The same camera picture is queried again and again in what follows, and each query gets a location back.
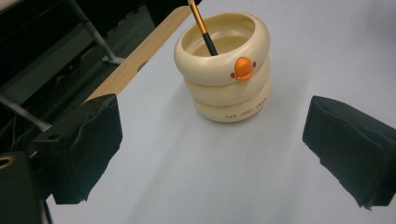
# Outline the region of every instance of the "white table surface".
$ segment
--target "white table surface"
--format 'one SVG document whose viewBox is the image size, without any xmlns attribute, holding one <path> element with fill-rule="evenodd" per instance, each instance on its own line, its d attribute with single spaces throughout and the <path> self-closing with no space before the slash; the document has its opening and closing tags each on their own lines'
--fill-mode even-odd
<svg viewBox="0 0 396 224">
<path fill-rule="evenodd" d="M 0 0 L 0 14 L 3 13 L 3 11 L 6 11 L 11 7 L 14 7 L 21 1 L 22 0 Z"/>
<path fill-rule="evenodd" d="M 177 71 L 180 26 L 119 95 L 123 140 L 87 202 L 56 205 L 79 223 L 396 223 L 396 202 L 372 211 L 303 143 L 313 95 L 396 128 L 396 1 L 204 0 L 203 17 L 242 11 L 267 25 L 273 90 L 257 115 L 201 117 Z"/>
</svg>

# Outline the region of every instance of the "cream pen holder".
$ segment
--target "cream pen holder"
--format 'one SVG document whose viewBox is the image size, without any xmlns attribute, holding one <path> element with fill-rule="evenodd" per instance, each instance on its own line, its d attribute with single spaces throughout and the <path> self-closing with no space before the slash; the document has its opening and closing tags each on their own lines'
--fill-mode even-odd
<svg viewBox="0 0 396 224">
<path fill-rule="evenodd" d="M 246 13 L 205 19 L 219 55 L 210 56 L 196 24 L 175 46 L 175 63 L 195 108 L 219 122 L 247 119 L 262 109 L 271 90 L 270 36 L 265 24 Z"/>
</svg>

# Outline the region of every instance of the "wooden edge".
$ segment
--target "wooden edge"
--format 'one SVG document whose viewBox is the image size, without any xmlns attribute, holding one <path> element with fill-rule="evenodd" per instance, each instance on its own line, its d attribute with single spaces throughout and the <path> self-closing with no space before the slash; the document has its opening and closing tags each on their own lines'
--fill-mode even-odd
<svg viewBox="0 0 396 224">
<path fill-rule="evenodd" d="M 190 14 L 188 6 L 174 9 L 86 101 L 105 94 L 119 94 Z"/>
</svg>

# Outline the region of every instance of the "orange button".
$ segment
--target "orange button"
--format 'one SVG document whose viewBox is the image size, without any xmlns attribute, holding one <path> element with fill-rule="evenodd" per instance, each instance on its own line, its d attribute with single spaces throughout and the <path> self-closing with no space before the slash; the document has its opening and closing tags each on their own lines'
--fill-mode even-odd
<svg viewBox="0 0 396 224">
<path fill-rule="evenodd" d="M 253 66 L 248 58 L 242 57 L 235 62 L 235 78 L 246 81 L 253 75 Z"/>
</svg>

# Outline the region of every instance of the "stacked ring container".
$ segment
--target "stacked ring container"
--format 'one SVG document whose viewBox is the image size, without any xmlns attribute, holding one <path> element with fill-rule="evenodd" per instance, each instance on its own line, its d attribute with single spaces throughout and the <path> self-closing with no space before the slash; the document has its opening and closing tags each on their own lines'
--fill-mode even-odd
<svg viewBox="0 0 396 224">
<path fill-rule="evenodd" d="M 265 24 L 247 13 L 205 19 L 218 55 L 210 56 L 197 25 L 175 46 L 175 63 L 196 109 L 206 118 L 235 122 L 263 107 L 270 89 L 270 36 Z"/>
</svg>

